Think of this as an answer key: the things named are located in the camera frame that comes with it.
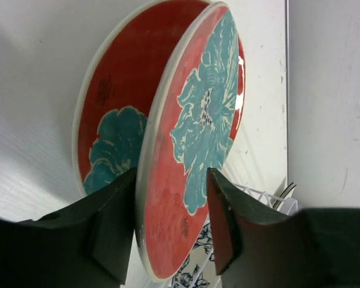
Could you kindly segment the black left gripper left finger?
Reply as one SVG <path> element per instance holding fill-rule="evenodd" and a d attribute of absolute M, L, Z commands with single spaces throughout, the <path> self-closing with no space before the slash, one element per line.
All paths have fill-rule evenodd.
<path fill-rule="evenodd" d="M 119 287 L 134 233 L 132 168 L 39 220 L 0 218 L 0 287 Z"/>

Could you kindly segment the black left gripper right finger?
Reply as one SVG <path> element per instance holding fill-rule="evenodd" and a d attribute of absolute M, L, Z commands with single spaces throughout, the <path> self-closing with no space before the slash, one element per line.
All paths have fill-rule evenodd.
<path fill-rule="evenodd" d="M 282 214 L 206 173 L 215 271 L 223 287 L 360 287 L 360 208 Z"/>

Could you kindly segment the red floral round plate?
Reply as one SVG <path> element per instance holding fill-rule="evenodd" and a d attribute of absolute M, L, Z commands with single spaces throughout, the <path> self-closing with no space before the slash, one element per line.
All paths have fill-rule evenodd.
<path fill-rule="evenodd" d="M 77 99 L 72 161 L 87 196 L 136 167 L 153 98 L 184 32 L 208 1 L 150 1 L 96 51 Z"/>

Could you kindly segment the white round plate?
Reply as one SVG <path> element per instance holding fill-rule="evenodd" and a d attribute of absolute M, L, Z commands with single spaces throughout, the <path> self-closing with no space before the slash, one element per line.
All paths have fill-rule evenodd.
<path fill-rule="evenodd" d="M 224 2 L 206 2 L 155 93 L 136 180 L 136 240 L 150 279 L 174 276 L 208 215 L 206 171 L 221 169 L 244 108 L 245 58 Z"/>

